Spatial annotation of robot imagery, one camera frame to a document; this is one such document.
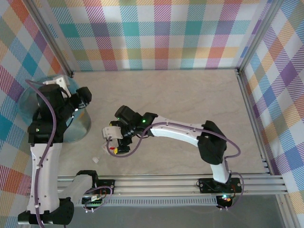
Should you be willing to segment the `clear bottle red white label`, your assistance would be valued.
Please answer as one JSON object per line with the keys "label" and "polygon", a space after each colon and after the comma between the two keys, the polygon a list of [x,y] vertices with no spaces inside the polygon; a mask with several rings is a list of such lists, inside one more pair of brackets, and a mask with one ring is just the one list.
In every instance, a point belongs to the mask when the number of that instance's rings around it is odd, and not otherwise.
{"label": "clear bottle red white label", "polygon": [[110,154],[117,154],[117,145],[115,143],[109,142],[108,148],[110,150],[110,153],[107,150],[107,142],[104,142],[101,146],[100,151],[98,152],[98,154],[95,157],[92,158],[92,160],[95,163],[98,163],[104,155],[109,156]]}

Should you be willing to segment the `round metal bin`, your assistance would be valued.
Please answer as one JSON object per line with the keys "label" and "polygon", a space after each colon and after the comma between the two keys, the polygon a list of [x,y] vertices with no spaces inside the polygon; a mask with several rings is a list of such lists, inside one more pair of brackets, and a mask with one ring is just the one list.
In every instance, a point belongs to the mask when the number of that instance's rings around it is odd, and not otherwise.
{"label": "round metal bin", "polygon": [[81,109],[74,113],[73,118],[66,122],[68,128],[64,133],[63,142],[73,143],[84,138],[91,128],[91,118],[87,110]]}

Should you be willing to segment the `left controller board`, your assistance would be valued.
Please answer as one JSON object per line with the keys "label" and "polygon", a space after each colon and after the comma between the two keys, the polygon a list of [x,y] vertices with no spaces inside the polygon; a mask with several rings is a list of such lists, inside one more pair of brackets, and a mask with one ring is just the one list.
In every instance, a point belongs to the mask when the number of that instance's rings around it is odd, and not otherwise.
{"label": "left controller board", "polygon": [[105,197],[106,195],[102,196],[101,194],[85,196],[81,200],[81,205],[86,213],[94,213],[94,210],[105,202]]}

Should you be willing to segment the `controller board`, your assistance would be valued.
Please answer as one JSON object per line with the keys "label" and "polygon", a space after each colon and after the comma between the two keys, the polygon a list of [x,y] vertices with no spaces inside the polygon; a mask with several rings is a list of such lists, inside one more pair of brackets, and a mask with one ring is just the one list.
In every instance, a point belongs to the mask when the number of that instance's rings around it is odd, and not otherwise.
{"label": "controller board", "polygon": [[86,213],[94,213],[94,210],[105,202],[105,197],[106,195],[102,196],[101,194],[85,196],[81,200],[81,205]]}
{"label": "controller board", "polygon": [[219,209],[228,209],[229,207],[232,206],[233,204],[233,196],[230,195],[220,195],[220,196],[216,196],[216,201],[217,201],[217,205],[216,207]]}

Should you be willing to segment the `right controller board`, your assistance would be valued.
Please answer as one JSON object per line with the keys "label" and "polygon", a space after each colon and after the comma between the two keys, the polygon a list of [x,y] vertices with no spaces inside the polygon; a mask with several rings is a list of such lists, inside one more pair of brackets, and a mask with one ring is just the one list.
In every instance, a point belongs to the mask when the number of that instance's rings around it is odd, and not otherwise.
{"label": "right controller board", "polygon": [[228,209],[229,207],[232,206],[233,204],[233,196],[230,195],[220,195],[220,196],[216,196],[216,201],[217,201],[217,205],[216,207],[219,209]]}

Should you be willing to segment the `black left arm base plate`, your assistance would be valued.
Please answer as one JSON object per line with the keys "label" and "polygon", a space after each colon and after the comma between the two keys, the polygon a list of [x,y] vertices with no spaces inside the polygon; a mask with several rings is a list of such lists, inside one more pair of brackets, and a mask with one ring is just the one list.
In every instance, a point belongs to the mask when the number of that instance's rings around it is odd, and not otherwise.
{"label": "black left arm base plate", "polygon": [[99,179],[96,182],[95,188],[101,187],[101,186],[108,186],[108,188],[100,188],[98,190],[93,191],[93,193],[101,194],[101,195],[109,195],[111,190],[112,190],[112,192],[114,192],[115,180],[114,179]]}

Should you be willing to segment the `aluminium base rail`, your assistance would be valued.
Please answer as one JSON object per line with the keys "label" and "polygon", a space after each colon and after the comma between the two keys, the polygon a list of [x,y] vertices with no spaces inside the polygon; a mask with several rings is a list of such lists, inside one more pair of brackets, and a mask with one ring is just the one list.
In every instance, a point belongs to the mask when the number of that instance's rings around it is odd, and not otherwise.
{"label": "aluminium base rail", "polygon": [[[99,176],[102,180],[115,180],[114,196],[154,197],[154,196],[198,196],[196,182],[212,175],[120,175]],[[244,195],[284,195],[287,187],[280,175],[253,173],[242,175]]]}

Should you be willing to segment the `aluminium frame post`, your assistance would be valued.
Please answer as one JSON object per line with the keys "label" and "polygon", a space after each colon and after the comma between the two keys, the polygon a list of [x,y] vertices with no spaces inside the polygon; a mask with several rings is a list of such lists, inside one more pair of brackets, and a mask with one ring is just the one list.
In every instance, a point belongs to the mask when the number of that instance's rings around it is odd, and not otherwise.
{"label": "aluminium frame post", "polygon": [[252,42],[245,52],[244,57],[242,58],[242,62],[240,63],[239,67],[236,68],[237,75],[242,75],[242,73],[245,71],[245,68],[252,59],[258,45],[265,36],[283,2],[284,0],[271,0],[268,10],[264,13],[263,19],[259,23],[258,27],[254,29],[256,33],[253,36]]}
{"label": "aluminium frame post", "polygon": [[54,52],[54,55],[58,59],[60,65],[63,68],[65,74],[73,78],[74,71],[69,67],[64,55],[62,54],[59,46],[57,45],[54,36],[52,35],[47,23],[44,21],[43,17],[41,16],[38,7],[35,5],[34,0],[22,0],[27,9],[29,10],[30,14],[32,15],[34,21],[36,22],[37,26],[39,27],[42,35],[46,39],[46,42],[49,44],[50,48]]}

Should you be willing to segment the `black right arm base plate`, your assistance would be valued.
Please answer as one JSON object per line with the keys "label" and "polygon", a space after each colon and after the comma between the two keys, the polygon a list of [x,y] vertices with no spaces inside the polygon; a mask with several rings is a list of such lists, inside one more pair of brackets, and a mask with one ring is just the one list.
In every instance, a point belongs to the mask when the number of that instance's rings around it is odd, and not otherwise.
{"label": "black right arm base plate", "polygon": [[239,178],[230,178],[227,183],[220,183],[212,178],[200,178],[196,185],[200,193],[240,193],[242,191]]}

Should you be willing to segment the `aluminium side rail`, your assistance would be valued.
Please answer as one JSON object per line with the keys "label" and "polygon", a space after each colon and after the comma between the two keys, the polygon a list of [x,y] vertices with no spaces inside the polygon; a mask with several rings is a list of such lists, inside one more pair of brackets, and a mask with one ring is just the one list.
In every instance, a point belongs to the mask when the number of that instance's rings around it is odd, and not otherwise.
{"label": "aluminium side rail", "polygon": [[236,73],[236,78],[237,78],[237,82],[239,85],[239,88],[241,90],[241,94],[245,103],[245,107],[247,110],[247,114],[251,123],[251,127],[255,136],[255,140],[258,146],[258,150],[262,159],[262,162],[266,164],[266,168],[268,169],[267,173],[269,173],[270,175],[274,175],[274,170],[271,164],[271,161],[268,157],[268,154],[266,152],[266,148],[264,145],[264,141],[263,141],[263,137],[259,131],[258,128],[258,124],[257,124],[257,120],[255,117],[255,112],[253,110],[253,107],[251,105],[250,99],[249,99],[249,95],[245,86],[245,82],[242,76],[242,73],[240,72],[240,70],[238,68],[235,69],[235,73]]}

